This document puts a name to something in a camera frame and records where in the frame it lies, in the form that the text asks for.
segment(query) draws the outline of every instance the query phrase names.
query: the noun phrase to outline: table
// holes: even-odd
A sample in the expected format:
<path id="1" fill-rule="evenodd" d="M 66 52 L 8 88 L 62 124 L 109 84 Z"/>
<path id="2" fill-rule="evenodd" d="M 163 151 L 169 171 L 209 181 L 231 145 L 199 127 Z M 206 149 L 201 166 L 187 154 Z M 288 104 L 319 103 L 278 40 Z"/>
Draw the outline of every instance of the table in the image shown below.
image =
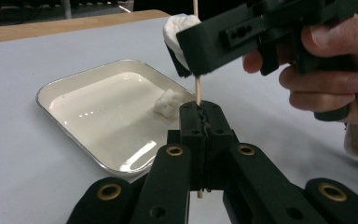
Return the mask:
<path id="1" fill-rule="evenodd" d="M 64 223 L 86 189 L 109 176 L 36 104 L 42 86 L 135 59 L 194 91 L 163 44 L 166 16 L 151 10 L 0 27 L 0 223 Z M 238 59 L 201 80 L 203 99 L 222 106 L 239 139 L 263 149 L 294 184 L 326 177 L 358 193 L 343 124 L 292 108 L 277 74 L 248 76 Z M 189 223 L 229 223 L 221 192 L 202 200 L 192 192 Z"/>

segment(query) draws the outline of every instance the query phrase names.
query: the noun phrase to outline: metal tray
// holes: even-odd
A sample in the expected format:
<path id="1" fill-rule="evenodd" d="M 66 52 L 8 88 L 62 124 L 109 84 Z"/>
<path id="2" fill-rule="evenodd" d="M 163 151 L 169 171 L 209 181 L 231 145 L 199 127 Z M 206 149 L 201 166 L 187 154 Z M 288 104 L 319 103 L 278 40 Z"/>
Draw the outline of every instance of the metal tray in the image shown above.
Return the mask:
<path id="1" fill-rule="evenodd" d="M 194 94 L 145 63 L 122 60 L 66 77 L 42 87 L 37 103 L 106 171 L 137 175 L 166 144 L 167 131 L 179 128 L 153 111 L 167 89 Z"/>

